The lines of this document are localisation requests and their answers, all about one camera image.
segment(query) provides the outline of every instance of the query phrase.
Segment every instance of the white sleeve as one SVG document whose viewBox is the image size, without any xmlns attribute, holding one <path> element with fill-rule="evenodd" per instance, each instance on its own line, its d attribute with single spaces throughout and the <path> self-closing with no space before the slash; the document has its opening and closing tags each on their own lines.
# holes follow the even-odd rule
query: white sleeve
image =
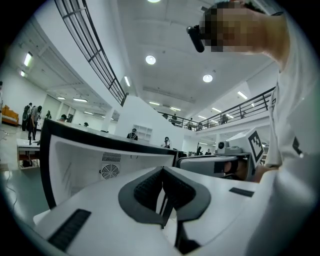
<svg viewBox="0 0 320 256">
<path fill-rule="evenodd" d="M 274 98 L 273 97 L 274 93 L 275 93 L 275 90 L 272 92 L 272 95 L 269 100 L 269 106 L 268 106 L 269 118 L 270 118 L 270 138 L 269 138 L 268 154 L 266 156 L 266 160 L 264 164 L 266 167 L 282 165 L 281 155 L 278 148 L 278 139 L 275 132 L 275 122 L 273 117 L 272 101 Z"/>
</svg>

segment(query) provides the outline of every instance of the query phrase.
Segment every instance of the metal railing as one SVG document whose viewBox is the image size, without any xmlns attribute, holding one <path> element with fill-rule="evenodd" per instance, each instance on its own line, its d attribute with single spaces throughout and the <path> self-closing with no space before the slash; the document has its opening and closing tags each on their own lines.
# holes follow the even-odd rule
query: metal railing
<svg viewBox="0 0 320 256">
<path fill-rule="evenodd" d="M 198 123 L 197 131 L 231 123 L 268 111 L 270 96 L 275 87 L 239 105 L 220 112 Z"/>
<path fill-rule="evenodd" d="M 174 116 L 172 114 L 167 114 L 163 112 L 159 112 L 162 116 L 167 119 L 172 125 L 184 129 L 189 129 L 191 131 L 197 131 L 199 127 L 199 123 L 190 119 L 186 119 L 179 116 Z"/>
<path fill-rule="evenodd" d="M 85 0 L 54 0 L 71 36 L 94 72 L 123 106 L 125 92 L 101 45 Z"/>
</svg>

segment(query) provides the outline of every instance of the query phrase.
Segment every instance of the black device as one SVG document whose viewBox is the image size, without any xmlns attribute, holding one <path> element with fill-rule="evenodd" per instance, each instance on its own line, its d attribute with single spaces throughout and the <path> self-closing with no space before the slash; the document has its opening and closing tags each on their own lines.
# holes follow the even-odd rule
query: black device
<svg viewBox="0 0 320 256">
<path fill-rule="evenodd" d="M 202 43 L 201 39 L 201 34 L 200 34 L 200 28 L 199 25 L 195 25 L 194 27 L 192 26 L 188 26 L 186 28 L 186 32 L 188 33 L 188 35 L 191 38 L 191 41 L 195 47 L 195 49 L 199 52 L 199 53 L 203 53 L 203 51 L 205 50 L 205 46 Z"/>
</svg>

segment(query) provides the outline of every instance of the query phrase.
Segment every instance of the white ceiling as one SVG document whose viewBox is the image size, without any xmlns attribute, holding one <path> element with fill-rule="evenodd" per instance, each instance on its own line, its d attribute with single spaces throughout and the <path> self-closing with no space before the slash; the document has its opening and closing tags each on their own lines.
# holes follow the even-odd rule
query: white ceiling
<svg viewBox="0 0 320 256">
<path fill-rule="evenodd" d="M 198 53 L 186 27 L 199 24 L 206 8 L 214 0 L 118 0 L 120 23 L 132 76 L 139 97 L 158 111 L 172 112 L 168 106 L 181 109 L 179 116 L 194 117 L 241 82 L 261 70 L 269 59 L 261 54 L 243 55 L 230 52 Z M 154 65 L 145 61 L 147 55 L 156 58 Z M 203 76 L 211 74 L 210 83 Z"/>
<path fill-rule="evenodd" d="M 24 65 L 27 52 L 33 55 L 28 67 Z M 26 23 L 11 45 L 7 61 L 18 74 L 24 70 L 27 80 L 54 98 L 64 97 L 64 103 L 76 110 L 104 114 L 109 108 L 69 66 L 34 19 Z M 76 102 L 73 98 L 85 98 L 88 102 Z"/>
</svg>

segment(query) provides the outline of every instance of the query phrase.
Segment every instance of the white desk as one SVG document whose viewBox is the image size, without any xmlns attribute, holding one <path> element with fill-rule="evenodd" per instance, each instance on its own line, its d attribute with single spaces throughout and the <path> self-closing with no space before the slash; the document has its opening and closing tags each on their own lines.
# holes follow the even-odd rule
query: white desk
<svg viewBox="0 0 320 256">
<path fill-rule="evenodd" d="M 38 164 L 39 155 L 35 154 L 35 152 L 40 151 L 40 145 L 37 145 L 37 143 L 35 142 L 37 142 L 37 140 L 32 140 L 31 145 L 29 145 L 30 142 L 28 139 L 21 139 L 21 138 L 16 139 L 16 155 L 17 155 L 17 161 L 18 161 L 18 166 L 20 170 L 35 168 L 39 166 Z M 37 166 L 22 167 L 20 165 L 20 161 L 23 161 L 23 160 L 28 160 L 30 163 L 32 163 L 32 160 L 36 160 Z"/>
</svg>

